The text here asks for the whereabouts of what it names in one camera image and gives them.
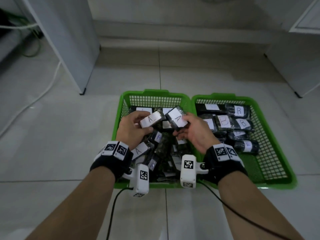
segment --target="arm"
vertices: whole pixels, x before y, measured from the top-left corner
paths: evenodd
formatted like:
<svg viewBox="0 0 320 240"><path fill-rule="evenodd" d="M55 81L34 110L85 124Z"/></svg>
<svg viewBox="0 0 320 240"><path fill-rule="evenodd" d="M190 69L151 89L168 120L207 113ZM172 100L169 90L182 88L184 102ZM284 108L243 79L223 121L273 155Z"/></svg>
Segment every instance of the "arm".
<svg viewBox="0 0 320 240"><path fill-rule="evenodd" d="M135 111L122 118L116 140L133 150L152 127L138 128L134 123L148 116L146 111ZM26 240L95 240L100 231L115 181L129 168L130 157L122 160L104 156L101 152L89 174L76 189L26 238Z"/></svg>
<svg viewBox="0 0 320 240"><path fill-rule="evenodd" d="M303 239L250 181L240 162L214 159L215 152L212 146L220 142L213 135L207 123L190 113L183 119L190 122L189 128L179 132L175 131L173 134L178 137L178 140L188 139L200 153L206 154L204 162L211 166L206 180L218 185L221 199L239 214L271 231L292 240ZM241 219L225 206L223 207L235 240L279 239Z"/></svg>

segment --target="person's left forearm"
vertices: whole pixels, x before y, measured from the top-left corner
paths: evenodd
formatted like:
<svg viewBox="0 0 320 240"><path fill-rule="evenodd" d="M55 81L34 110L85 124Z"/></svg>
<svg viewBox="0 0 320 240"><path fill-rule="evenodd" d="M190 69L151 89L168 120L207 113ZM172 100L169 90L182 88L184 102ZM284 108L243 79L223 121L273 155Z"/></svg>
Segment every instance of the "person's left forearm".
<svg viewBox="0 0 320 240"><path fill-rule="evenodd" d="M115 183L106 167L92 170L75 190L26 240L95 240L101 228Z"/></svg>

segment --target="black wristband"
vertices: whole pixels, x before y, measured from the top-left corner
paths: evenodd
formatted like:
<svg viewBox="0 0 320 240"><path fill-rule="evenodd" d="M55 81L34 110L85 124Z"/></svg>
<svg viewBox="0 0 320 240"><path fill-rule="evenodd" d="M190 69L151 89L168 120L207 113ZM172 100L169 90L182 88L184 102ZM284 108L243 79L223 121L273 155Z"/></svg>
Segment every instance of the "black wristband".
<svg viewBox="0 0 320 240"><path fill-rule="evenodd" d="M103 166L110 169L117 180L128 171L132 157L133 153L126 144L118 141L109 141L96 156L90 171Z"/></svg>
<svg viewBox="0 0 320 240"><path fill-rule="evenodd" d="M203 162L209 169L209 173L204 175L204 178L217 185L222 178L235 171L248 176L241 159L230 145L218 144L210 147Z"/></svg>

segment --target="tile floor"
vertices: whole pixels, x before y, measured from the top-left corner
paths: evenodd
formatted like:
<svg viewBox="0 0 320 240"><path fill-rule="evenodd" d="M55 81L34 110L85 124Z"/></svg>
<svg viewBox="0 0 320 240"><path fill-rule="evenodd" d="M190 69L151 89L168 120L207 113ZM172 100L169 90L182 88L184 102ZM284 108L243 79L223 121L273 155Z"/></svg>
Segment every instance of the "tile floor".
<svg viewBox="0 0 320 240"><path fill-rule="evenodd" d="M15 54L0 64L0 128L52 79L58 59L42 42L40 56ZM146 88L254 98L298 178L294 190L262 192L304 238L320 239L320 89L298 99L263 56L112 48L102 49L85 96L61 68L52 90L0 139L0 239L24 239L78 185L111 138L120 95ZM106 236L110 210L98 239ZM142 199L121 195L111 239L128 238L232 235L221 204L199 187L153 189Z"/></svg>

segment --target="basket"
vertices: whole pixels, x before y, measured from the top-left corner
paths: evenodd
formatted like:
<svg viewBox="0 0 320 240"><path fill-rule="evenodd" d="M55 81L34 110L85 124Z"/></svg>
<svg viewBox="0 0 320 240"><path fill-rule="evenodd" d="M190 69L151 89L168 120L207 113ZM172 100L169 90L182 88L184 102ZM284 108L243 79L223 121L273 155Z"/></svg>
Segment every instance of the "basket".
<svg viewBox="0 0 320 240"><path fill-rule="evenodd" d="M297 185L297 179L285 155L275 139L258 103L250 97L236 96L228 93L213 93L211 95L195 95L192 98L193 111L196 114L196 103L201 104L246 104L251 108L251 120L255 131L250 133L253 140L259 142L260 150L257 156L239 154L249 178L259 188L292 189Z"/></svg>
<svg viewBox="0 0 320 240"><path fill-rule="evenodd" d="M193 106L190 98L182 93L170 93L168 90L145 89L144 91L127 91L124 92L119 101L117 116L114 123L112 140L115 141L119 122L123 116L129 113L131 105L141 107L162 107L173 108L179 105L185 112L193 112ZM190 144L193 154L197 157L197 161L201 161L200 153ZM127 187L128 180L121 179L115 183L116 189ZM150 182L150 188L181 188L180 182L158 183Z"/></svg>

